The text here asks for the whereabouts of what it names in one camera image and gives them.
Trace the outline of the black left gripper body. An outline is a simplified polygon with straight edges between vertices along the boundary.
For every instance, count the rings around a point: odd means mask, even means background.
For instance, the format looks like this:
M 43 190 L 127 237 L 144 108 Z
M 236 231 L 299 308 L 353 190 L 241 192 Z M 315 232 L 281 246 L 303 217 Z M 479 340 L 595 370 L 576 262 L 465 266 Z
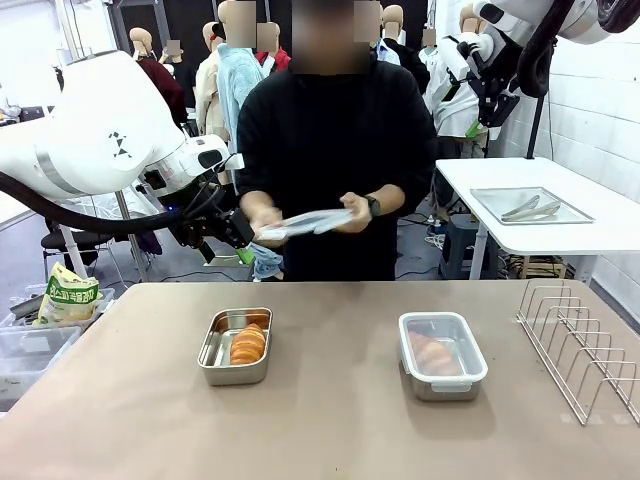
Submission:
M 217 208 L 206 210 L 173 225 L 171 233 L 181 246 L 192 249 L 201 248 L 209 237 L 234 249 L 246 247 L 254 238 L 254 231 L 239 208 L 228 212 Z

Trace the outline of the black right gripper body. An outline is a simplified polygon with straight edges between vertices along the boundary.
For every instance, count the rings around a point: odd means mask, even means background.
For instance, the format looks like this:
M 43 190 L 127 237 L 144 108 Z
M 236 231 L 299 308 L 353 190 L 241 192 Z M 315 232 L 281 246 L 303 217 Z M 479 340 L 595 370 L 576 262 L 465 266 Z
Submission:
M 520 101 L 499 79 L 473 79 L 472 90 L 478 97 L 478 121 L 487 128 L 501 127 Z

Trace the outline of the person's right hand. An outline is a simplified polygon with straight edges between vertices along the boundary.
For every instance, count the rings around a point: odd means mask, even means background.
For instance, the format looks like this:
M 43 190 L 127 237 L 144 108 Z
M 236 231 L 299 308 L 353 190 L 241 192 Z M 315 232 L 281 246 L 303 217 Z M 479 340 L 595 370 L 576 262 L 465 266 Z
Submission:
M 267 248 L 279 248 L 286 243 L 281 240 L 264 240 L 258 233 L 265 227 L 279 225 L 283 220 L 281 211 L 275 207 L 272 198 L 262 191 L 251 191 L 240 198 L 240 207 L 254 231 L 253 242 Z

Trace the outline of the person's left hand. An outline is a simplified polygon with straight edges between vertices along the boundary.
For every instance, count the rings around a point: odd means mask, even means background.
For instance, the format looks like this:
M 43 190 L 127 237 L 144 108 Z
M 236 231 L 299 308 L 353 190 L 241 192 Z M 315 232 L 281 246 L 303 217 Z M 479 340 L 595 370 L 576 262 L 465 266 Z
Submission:
M 351 220 L 337 228 L 345 234 L 359 234 L 366 229 L 372 220 L 372 214 L 367 198 L 348 192 L 340 198 L 345 209 L 350 211 Z

